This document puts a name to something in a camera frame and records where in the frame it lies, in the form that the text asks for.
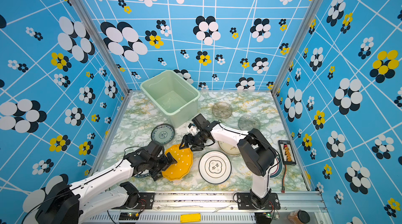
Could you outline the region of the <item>white plate black emblem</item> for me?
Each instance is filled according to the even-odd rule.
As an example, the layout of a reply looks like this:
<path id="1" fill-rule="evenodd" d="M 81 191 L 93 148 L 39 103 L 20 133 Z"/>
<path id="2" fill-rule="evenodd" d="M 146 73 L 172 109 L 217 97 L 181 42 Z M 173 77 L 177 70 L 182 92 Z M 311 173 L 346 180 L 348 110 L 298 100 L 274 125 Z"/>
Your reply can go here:
<path id="1" fill-rule="evenodd" d="M 198 164 L 201 177 L 210 184 L 226 182 L 232 171 L 229 158 L 220 151 L 210 151 L 204 154 Z"/>

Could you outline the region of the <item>light green plastic bin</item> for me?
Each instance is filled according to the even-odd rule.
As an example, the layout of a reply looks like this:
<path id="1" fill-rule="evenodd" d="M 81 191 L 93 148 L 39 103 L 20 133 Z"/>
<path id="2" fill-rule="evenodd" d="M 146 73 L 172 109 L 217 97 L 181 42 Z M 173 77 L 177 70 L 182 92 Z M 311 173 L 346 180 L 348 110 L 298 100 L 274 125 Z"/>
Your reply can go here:
<path id="1" fill-rule="evenodd" d="M 144 81 L 140 89 L 175 128 L 197 114 L 200 92 L 172 70 Z"/>

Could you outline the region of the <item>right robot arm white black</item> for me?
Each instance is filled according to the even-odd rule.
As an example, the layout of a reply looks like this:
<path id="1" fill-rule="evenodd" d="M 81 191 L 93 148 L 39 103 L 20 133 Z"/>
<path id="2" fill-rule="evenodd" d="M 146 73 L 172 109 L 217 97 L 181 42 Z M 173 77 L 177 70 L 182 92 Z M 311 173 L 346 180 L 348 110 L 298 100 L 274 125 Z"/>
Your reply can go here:
<path id="1" fill-rule="evenodd" d="M 270 172 L 277 165 L 275 159 L 278 153 L 262 133 L 256 128 L 247 132 L 225 126 L 219 121 L 210 122 L 199 114 L 189 124 L 188 134 L 183 136 L 179 149 L 202 151 L 208 140 L 221 141 L 239 149 L 245 165 L 253 173 L 252 203 L 258 209 L 267 206 L 271 193 Z"/>

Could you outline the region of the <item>yellow dotted plate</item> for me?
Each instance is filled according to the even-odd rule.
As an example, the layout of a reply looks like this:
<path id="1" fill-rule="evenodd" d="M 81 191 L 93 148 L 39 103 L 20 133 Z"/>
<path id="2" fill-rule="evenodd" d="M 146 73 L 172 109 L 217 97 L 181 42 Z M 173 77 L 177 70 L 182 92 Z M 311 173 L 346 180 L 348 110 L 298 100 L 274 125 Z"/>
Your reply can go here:
<path id="1" fill-rule="evenodd" d="M 169 181 L 181 180 L 189 174 L 193 165 L 193 152 L 190 148 L 180 149 L 180 145 L 173 145 L 165 154 L 171 154 L 176 160 L 175 164 L 170 165 L 165 171 L 162 171 L 162 176 Z"/>

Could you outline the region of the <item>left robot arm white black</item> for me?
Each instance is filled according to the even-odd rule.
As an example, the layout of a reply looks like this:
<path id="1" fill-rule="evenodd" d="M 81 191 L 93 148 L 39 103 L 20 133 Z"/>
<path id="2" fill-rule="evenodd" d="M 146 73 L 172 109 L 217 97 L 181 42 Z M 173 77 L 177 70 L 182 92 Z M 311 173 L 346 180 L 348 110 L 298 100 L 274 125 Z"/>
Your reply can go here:
<path id="1" fill-rule="evenodd" d="M 139 191 L 128 179 L 148 171 L 153 180 L 162 177 L 177 161 L 164 147 L 152 141 L 145 147 L 125 153 L 112 166 L 81 181 L 54 185 L 39 205 L 39 224 L 81 224 L 88 218 L 116 207 L 145 207 Z"/>

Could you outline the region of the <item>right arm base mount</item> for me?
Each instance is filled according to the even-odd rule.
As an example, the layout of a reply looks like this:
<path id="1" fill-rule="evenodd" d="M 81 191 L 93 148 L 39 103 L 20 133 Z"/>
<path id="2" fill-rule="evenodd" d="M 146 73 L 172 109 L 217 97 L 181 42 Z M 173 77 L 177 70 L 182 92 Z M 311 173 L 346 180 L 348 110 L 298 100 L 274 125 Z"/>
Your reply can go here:
<path id="1" fill-rule="evenodd" d="M 252 192 L 235 193 L 233 199 L 238 204 L 239 210 L 280 210 L 281 205 L 276 193 L 268 193 L 264 198 L 259 198 Z"/>

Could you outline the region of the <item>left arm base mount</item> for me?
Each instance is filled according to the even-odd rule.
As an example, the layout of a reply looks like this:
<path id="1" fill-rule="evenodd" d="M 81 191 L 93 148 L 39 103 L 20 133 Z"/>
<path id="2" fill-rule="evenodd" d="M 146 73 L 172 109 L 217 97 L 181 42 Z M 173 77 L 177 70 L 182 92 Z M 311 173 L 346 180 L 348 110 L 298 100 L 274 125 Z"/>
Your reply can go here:
<path id="1" fill-rule="evenodd" d="M 123 206 L 115 207 L 113 209 L 152 209 L 155 202 L 155 193 L 152 192 L 139 192 L 138 196 L 134 199 L 129 199 Z"/>

